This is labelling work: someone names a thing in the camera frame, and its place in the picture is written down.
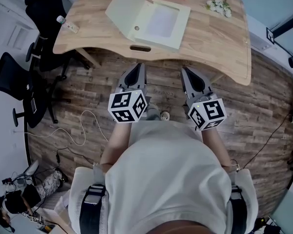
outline black strap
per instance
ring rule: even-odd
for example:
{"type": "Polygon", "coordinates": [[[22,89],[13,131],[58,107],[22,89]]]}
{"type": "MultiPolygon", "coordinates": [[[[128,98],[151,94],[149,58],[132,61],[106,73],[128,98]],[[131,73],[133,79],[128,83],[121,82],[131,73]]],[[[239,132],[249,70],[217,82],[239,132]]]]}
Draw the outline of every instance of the black strap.
{"type": "Polygon", "coordinates": [[[105,186],[91,185],[86,192],[79,217],[81,234],[99,234],[100,212],[105,186]]]}
{"type": "Polygon", "coordinates": [[[236,185],[232,185],[230,201],[233,212],[231,234],[244,234],[246,231],[248,211],[245,200],[241,194],[241,189],[236,185]]]}

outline small bottle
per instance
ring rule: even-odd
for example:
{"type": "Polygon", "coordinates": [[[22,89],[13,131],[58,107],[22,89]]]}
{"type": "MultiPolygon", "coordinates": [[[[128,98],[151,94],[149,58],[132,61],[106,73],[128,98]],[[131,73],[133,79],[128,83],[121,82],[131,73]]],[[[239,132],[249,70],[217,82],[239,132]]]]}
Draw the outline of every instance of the small bottle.
{"type": "Polygon", "coordinates": [[[77,33],[79,30],[79,27],[73,24],[71,21],[67,21],[64,17],[58,16],[57,21],[62,24],[64,27],[70,29],[74,33],[77,33]]]}

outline shoe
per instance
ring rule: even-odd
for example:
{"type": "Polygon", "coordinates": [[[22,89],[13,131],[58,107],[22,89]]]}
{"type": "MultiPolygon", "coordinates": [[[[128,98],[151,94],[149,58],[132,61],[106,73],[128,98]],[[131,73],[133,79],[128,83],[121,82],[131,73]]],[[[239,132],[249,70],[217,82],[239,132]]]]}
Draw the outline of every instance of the shoe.
{"type": "Polygon", "coordinates": [[[58,171],[62,174],[62,178],[60,179],[63,182],[67,182],[68,181],[68,177],[65,175],[65,173],[62,172],[62,170],[60,168],[56,168],[55,171],[58,171]]]}

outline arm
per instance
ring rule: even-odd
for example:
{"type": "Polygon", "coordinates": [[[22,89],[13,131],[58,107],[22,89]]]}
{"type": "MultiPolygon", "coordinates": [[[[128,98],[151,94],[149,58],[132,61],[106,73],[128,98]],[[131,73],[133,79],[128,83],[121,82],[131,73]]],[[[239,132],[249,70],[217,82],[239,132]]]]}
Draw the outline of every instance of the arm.
{"type": "Polygon", "coordinates": [[[216,128],[202,131],[203,143],[207,145],[218,158],[221,166],[230,172],[231,160],[227,149],[221,140],[216,128]]]}
{"type": "Polygon", "coordinates": [[[128,148],[130,131],[131,123],[116,123],[100,161],[104,173],[116,163],[128,148]]]}
{"type": "Polygon", "coordinates": [[[23,198],[22,196],[21,196],[21,198],[22,198],[22,200],[24,201],[24,204],[25,204],[25,206],[26,206],[26,208],[27,208],[29,214],[30,214],[31,216],[34,215],[33,210],[32,210],[31,207],[29,206],[29,204],[28,204],[28,202],[26,201],[26,199],[23,198]]]}

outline white box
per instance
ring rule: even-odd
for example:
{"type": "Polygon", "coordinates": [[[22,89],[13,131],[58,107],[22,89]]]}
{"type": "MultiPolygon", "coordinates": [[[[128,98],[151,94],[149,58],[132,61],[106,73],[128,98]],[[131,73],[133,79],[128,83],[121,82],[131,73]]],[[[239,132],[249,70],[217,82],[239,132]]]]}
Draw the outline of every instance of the white box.
{"type": "Polygon", "coordinates": [[[63,198],[67,198],[68,196],[69,191],[52,194],[45,200],[44,204],[39,207],[37,213],[45,220],[59,225],[66,233],[75,234],[71,227],[68,209],[63,205],[63,198]]]}
{"type": "Polygon", "coordinates": [[[108,111],[118,123],[138,122],[146,108],[147,101],[142,90],[109,96],[108,111]]]}
{"type": "Polygon", "coordinates": [[[105,13],[128,39],[178,51],[191,8],[152,1],[112,0],[105,13]]]}
{"type": "Polygon", "coordinates": [[[188,116],[200,131],[219,126],[226,118],[222,99],[211,99],[192,104],[188,116]]]}

